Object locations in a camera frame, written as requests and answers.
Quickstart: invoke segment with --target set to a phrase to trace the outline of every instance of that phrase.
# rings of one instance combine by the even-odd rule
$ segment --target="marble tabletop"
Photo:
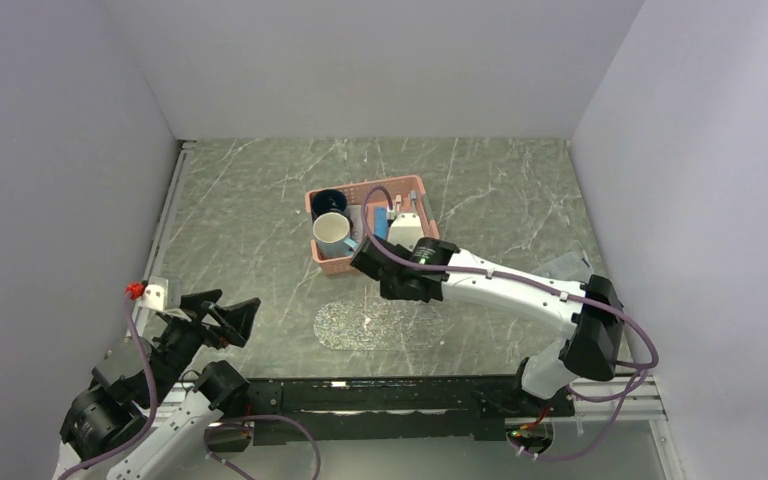
[[[402,175],[422,178],[445,240],[527,272],[577,252],[604,274],[563,140],[200,140],[162,275],[184,292],[221,288],[221,305],[263,304],[245,348],[202,349],[193,368],[226,359],[247,377],[512,374],[548,345],[552,333],[527,318],[389,302],[361,274],[321,272],[305,192]],[[152,319],[145,335],[162,326]]]

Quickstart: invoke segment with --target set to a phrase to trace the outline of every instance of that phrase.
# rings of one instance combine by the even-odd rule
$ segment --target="blue object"
[[[317,192],[310,201],[310,213],[314,220],[328,212],[345,216],[349,213],[348,207],[349,200],[339,190],[322,190]]]
[[[387,240],[387,232],[390,226],[387,224],[387,209],[384,207],[375,207],[375,236]]]

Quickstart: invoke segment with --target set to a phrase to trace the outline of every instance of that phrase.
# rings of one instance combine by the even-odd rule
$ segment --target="red connector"
[[[125,293],[131,298],[131,300],[136,300],[142,297],[144,291],[145,285],[138,282],[129,283],[128,286],[125,287]]]

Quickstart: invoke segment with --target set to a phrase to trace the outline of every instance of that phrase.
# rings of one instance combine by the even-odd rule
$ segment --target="pink basket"
[[[339,190],[346,195],[349,200],[349,205],[360,205],[369,190],[376,186],[383,185],[384,188],[390,192],[390,196],[395,201],[396,195],[402,196],[402,205],[410,205],[410,192],[415,190],[419,195],[416,202],[416,213],[419,215],[422,221],[422,232],[426,237],[440,238],[440,232],[437,230],[437,222],[433,220],[431,212],[426,212],[425,205],[425,186],[422,184],[422,179],[417,175],[408,175],[405,177],[388,178],[385,180],[374,180],[372,182],[364,183],[352,183],[349,185],[341,185],[339,187],[320,188],[317,190],[311,190],[305,194],[305,211],[310,213],[310,202],[313,196],[322,190]],[[366,212],[366,218],[369,225],[375,224],[375,208],[374,207],[386,207],[387,199],[381,192],[375,192],[372,198],[369,199],[369,205]],[[352,257],[322,258],[319,253],[319,247],[316,246],[316,241],[310,241],[310,249],[313,254],[313,260],[319,264],[322,271],[326,275],[333,275],[336,273],[356,272],[349,263]]]

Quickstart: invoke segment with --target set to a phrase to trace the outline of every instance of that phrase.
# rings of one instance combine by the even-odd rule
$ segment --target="white wall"
[[[178,138],[568,138],[642,0],[106,4]]]
[[[647,0],[573,153],[689,478],[768,478],[768,0]]]
[[[0,1],[0,480],[51,478],[175,152],[100,2]]]

